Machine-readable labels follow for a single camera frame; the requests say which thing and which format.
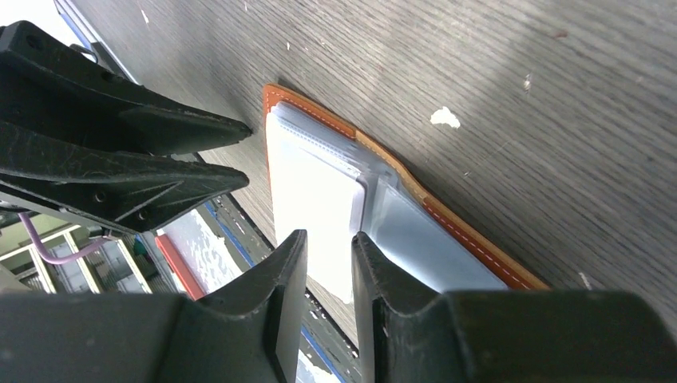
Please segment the brown leather card holder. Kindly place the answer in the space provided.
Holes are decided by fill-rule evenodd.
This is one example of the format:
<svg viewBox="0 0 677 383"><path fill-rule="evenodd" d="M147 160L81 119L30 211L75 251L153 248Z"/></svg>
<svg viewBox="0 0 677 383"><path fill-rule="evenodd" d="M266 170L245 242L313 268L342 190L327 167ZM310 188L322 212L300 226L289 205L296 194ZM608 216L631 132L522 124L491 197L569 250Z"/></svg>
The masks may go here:
<svg viewBox="0 0 677 383"><path fill-rule="evenodd" d="M356 234L368 234L396 265L439 292L545 288L537 276L434 197L379 142L320 104L282 85L265 85L264 125L271 108L283 102L346 138L343 147L366 189Z"/></svg>

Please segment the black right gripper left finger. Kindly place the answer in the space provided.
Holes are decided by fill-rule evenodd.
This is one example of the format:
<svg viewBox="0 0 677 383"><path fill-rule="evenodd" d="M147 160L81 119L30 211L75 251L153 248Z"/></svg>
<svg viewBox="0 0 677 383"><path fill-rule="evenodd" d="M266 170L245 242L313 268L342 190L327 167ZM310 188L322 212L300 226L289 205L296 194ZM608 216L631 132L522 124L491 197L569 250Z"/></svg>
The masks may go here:
<svg viewBox="0 0 677 383"><path fill-rule="evenodd" d="M306 284L307 233L296 230L220 289L181 294L1 296L4 382L293 382L299 321L290 273Z"/></svg>

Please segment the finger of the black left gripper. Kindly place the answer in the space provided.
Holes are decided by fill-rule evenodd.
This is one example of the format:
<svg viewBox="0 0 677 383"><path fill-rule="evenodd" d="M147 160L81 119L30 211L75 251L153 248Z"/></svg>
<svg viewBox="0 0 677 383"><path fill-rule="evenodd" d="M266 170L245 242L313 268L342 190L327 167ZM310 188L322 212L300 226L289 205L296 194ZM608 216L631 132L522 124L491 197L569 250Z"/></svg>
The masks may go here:
<svg viewBox="0 0 677 383"><path fill-rule="evenodd" d="M201 152L252 135L117 75L28 21L1 28L1 120L106 152Z"/></svg>
<svg viewBox="0 0 677 383"><path fill-rule="evenodd" d="M84 226L153 231L248 184L234 168L102 152L1 123L1 200Z"/></svg>

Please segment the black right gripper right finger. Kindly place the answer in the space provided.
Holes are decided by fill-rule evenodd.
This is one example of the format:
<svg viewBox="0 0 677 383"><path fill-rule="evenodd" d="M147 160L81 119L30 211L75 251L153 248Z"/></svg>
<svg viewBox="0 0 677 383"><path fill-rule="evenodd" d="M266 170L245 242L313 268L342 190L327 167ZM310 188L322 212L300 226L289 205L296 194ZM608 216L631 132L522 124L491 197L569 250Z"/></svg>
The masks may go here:
<svg viewBox="0 0 677 383"><path fill-rule="evenodd" d="M438 293L360 232L352 274L366 382L673 382L676 344L639 296Z"/></svg>

